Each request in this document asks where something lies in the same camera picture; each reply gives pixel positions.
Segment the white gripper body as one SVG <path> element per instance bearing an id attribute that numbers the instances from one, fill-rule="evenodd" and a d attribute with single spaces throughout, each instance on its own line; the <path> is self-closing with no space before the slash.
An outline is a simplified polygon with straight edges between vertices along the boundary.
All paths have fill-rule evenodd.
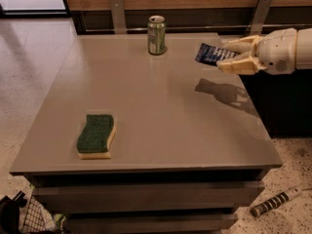
<path id="1" fill-rule="evenodd" d="M 273 31 L 259 41 L 255 54 L 265 72 L 282 75 L 295 71 L 296 37 L 297 30 L 289 28 Z"/>

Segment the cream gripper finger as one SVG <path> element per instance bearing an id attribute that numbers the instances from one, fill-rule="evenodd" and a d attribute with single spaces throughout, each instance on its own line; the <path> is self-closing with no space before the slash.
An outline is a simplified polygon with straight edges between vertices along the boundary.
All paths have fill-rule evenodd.
<path id="1" fill-rule="evenodd" d="M 239 75 L 254 75 L 261 70 L 267 69 L 267 66 L 252 52 L 244 52 L 234 58 L 219 60 L 216 65 L 224 73 Z"/>
<path id="2" fill-rule="evenodd" d="M 259 35 L 252 35 L 243 37 L 240 39 L 232 40 L 223 45 L 224 49 L 227 49 L 232 52 L 239 54 L 245 52 L 254 53 L 257 47 L 257 44 L 262 40 L 262 37 Z"/>

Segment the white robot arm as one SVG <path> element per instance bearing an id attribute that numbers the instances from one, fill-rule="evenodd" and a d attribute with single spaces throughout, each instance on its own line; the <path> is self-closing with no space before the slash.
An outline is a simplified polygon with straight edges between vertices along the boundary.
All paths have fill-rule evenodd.
<path id="1" fill-rule="evenodd" d="M 292 74 L 312 68 L 312 29 L 275 30 L 265 36 L 252 35 L 223 45 L 238 53 L 234 58 L 219 60 L 224 73 L 254 75 L 264 71 L 271 75 Z"/>

